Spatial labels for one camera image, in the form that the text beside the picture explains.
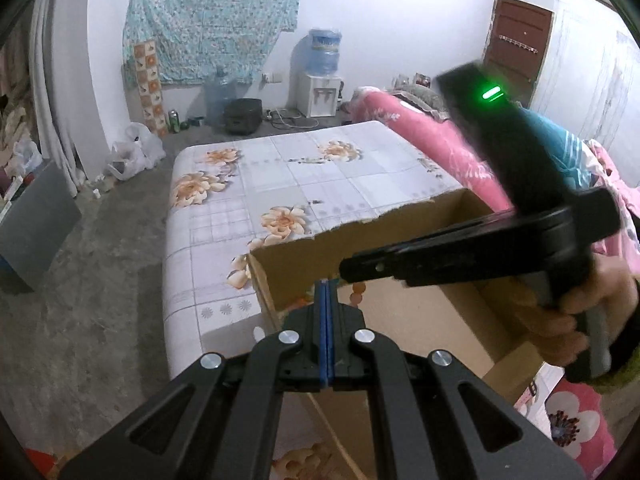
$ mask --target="hand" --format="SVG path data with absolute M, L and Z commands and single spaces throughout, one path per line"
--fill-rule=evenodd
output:
M 564 367 L 589 347 L 589 338 L 576 332 L 572 315 L 601 305 L 613 343 L 638 305 L 638 288 L 622 258 L 595 254 L 589 278 L 560 299 L 559 311 L 542 309 L 533 291 L 519 280 L 514 280 L 512 300 L 516 316 L 529 330 L 540 356 L 549 364 Z

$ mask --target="pink floral fabric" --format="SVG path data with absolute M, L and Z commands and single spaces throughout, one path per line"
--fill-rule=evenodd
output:
M 601 400 L 587 384 L 562 378 L 546 401 L 552 439 L 580 464 L 588 480 L 595 480 L 616 455 Z

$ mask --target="wooden door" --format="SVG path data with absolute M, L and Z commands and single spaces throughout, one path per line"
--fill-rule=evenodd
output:
M 529 106 L 545 56 L 552 13 L 519 0 L 498 0 L 484 66 L 514 100 Z

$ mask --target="green can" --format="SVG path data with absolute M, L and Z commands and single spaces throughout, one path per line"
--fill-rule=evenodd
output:
M 169 112 L 169 131 L 174 134 L 180 133 L 180 116 L 175 110 Z

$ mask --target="white box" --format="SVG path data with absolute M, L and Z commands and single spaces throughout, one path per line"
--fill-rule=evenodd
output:
M 337 76 L 300 74 L 298 110 L 305 117 L 332 117 L 338 107 L 342 79 Z

